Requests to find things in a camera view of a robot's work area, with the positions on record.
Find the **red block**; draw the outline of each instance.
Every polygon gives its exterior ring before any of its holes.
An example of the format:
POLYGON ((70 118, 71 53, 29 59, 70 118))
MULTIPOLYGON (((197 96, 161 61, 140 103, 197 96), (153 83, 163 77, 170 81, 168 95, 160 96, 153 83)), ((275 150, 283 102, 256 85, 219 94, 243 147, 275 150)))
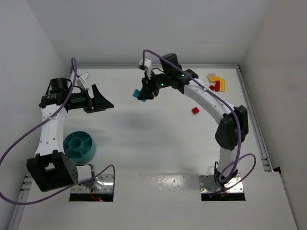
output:
POLYGON ((221 89, 221 82, 219 80, 216 81, 215 83, 215 91, 219 92, 221 89))
POLYGON ((215 90, 215 86, 214 86, 214 85, 209 86, 209 88, 210 88, 212 91, 215 90))
POLYGON ((195 115, 195 114, 198 114, 200 112, 200 110, 195 107, 194 109, 192 109, 192 113, 195 115))

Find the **lego brick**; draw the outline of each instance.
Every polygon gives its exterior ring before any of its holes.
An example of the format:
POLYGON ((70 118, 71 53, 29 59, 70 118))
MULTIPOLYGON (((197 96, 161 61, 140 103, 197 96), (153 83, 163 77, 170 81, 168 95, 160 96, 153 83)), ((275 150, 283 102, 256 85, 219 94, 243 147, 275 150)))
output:
POLYGON ((195 108, 193 108, 192 109, 192 113, 195 115, 195 114, 198 114, 200 112, 200 110, 197 108, 197 107, 195 107, 195 108))
POLYGON ((220 80, 220 77, 219 76, 216 76, 216 77, 212 77, 209 79, 210 83, 216 83, 217 81, 220 80))
POLYGON ((225 79, 220 79, 220 84, 221 84, 221 86, 220 86, 220 91, 221 91, 221 92, 225 92, 225 90, 226 90, 226 87, 225 87, 225 79))
POLYGON ((135 97, 135 98, 138 98, 139 97, 139 95, 140 95, 140 91, 139 90, 135 90, 134 92, 133 92, 133 97, 135 97))
POLYGON ((208 73, 207 78, 208 80, 210 80, 210 78, 213 78, 215 76, 216 76, 215 73, 208 73))
POLYGON ((216 83, 215 83, 215 91, 216 91, 216 92, 219 92, 220 89, 221 89, 221 82, 218 80, 218 81, 216 81, 216 83))
POLYGON ((214 86, 214 85, 209 86, 209 88, 210 88, 212 91, 215 90, 215 86, 214 86))

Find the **metal bracket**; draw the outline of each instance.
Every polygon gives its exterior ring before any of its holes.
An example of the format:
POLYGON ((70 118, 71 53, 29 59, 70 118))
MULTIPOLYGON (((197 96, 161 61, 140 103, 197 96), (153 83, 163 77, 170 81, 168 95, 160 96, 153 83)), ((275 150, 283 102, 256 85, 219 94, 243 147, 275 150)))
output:
POLYGON ((202 201, 235 201, 235 200, 245 200, 244 188, 241 180, 241 175, 238 174, 236 177, 231 179, 225 188, 231 187, 237 182, 239 182, 233 188, 221 192, 220 194, 212 195, 212 193, 221 189, 214 181, 214 174, 200 174, 200 186, 201 186, 201 200, 202 201))
MULTIPOLYGON (((114 175, 102 174, 102 181, 100 182, 100 190, 93 190, 92 194, 95 197, 100 197, 102 201, 113 201, 113 184, 114 175)), ((91 198, 91 189, 84 186, 75 185, 71 188, 71 195, 69 201, 95 201, 91 198)))
MULTIPOLYGON (((30 188, 33 182, 33 178, 31 176, 31 174, 27 173, 24 176, 24 181, 23 184, 21 186, 20 192, 19 192, 19 197, 18 197, 18 202, 26 202, 27 198, 29 196, 29 192, 30 192, 30 188)), ((8 227, 8 230, 17 230, 21 217, 23 215, 24 212, 24 205, 16 205, 14 208, 14 212, 12 214, 11 217, 11 221, 8 227)))

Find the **teal bowl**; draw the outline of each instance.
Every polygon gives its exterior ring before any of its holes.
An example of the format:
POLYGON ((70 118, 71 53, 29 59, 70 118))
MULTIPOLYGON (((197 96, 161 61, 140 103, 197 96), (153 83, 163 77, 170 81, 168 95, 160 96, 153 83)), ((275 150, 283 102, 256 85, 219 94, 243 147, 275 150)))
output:
POLYGON ((87 164, 96 153, 91 136, 83 131, 69 134, 63 141, 65 155, 75 164, 87 164))

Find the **white wall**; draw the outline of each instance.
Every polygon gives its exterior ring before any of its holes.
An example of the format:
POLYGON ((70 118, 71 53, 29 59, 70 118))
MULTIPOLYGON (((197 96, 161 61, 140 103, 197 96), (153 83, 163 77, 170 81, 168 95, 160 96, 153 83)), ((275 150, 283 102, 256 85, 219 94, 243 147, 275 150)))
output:
POLYGON ((138 63, 142 50, 182 63, 239 63, 272 0, 28 0, 63 60, 138 63))
POLYGON ((307 226, 307 1, 276 0, 243 64, 274 165, 307 226))
MULTIPOLYGON (((48 80, 65 77, 66 68, 25 0, 0 3, 0 153, 41 120, 41 96, 48 80)), ((0 190, 16 200, 33 157, 39 131, 11 151, 0 167, 0 190)), ((0 200, 0 229, 8 227, 14 206, 0 200)))

